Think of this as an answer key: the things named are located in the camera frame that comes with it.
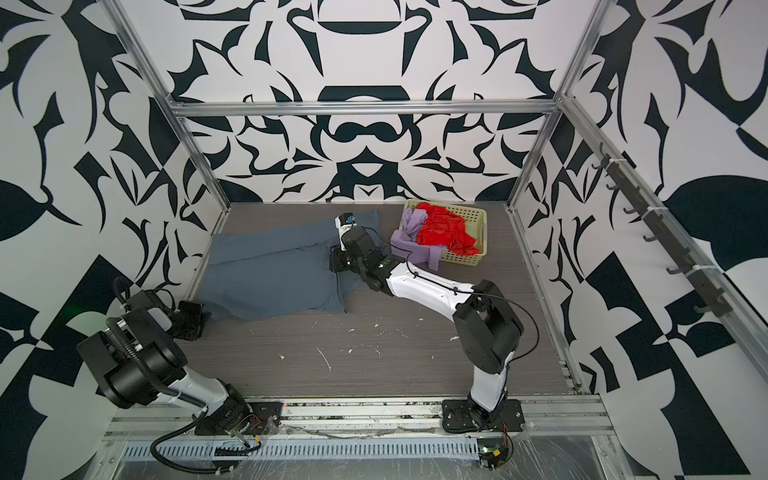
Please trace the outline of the grey t shirt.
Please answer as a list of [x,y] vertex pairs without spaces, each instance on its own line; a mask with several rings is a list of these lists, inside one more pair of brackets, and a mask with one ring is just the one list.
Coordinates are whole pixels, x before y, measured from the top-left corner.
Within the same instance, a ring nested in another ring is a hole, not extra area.
[[345,298],[366,287],[330,269],[340,245],[333,215],[265,231],[218,234],[196,299],[216,320],[256,321],[308,310],[346,312]]

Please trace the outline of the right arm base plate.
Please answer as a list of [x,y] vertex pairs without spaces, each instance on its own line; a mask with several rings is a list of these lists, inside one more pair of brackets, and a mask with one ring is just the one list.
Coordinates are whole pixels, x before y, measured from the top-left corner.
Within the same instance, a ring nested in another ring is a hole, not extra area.
[[473,432],[521,432],[526,420],[519,400],[503,398],[493,411],[486,411],[473,400],[443,400],[441,425],[451,434]]

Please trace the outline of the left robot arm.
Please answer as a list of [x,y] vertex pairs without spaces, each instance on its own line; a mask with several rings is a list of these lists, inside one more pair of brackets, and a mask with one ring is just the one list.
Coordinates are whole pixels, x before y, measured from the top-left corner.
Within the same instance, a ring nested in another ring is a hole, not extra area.
[[215,435],[236,428],[252,409],[232,385],[188,366],[178,342],[200,339],[209,317],[199,303],[182,301],[173,310],[156,293],[140,291],[77,352],[117,407],[178,406],[202,417],[199,435]]

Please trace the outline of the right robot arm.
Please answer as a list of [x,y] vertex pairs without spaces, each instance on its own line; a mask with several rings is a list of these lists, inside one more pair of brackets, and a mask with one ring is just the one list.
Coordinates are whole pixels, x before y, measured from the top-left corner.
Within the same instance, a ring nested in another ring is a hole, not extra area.
[[473,380],[465,400],[443,403],[442,428],[449,433],[494,429],[503,421],[509,369],[524,333],[512,302],[490,281],[452,281],[386,253],[351,215],[338,217],[336,229],[340,244],[331,251],[333,272],[353,272],[371,290],[413,301],[453,323],[473,365]]

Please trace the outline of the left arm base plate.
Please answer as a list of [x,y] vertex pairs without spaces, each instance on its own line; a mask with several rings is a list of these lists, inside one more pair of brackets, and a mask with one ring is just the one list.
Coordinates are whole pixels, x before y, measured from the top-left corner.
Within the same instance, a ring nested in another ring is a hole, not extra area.
[[257,401],[237,403],[226,401],[207,415],[195,428],[197,436],[226,435],[238,431],[244,435],[265,433],[270,425],[279,425],[284,404]]

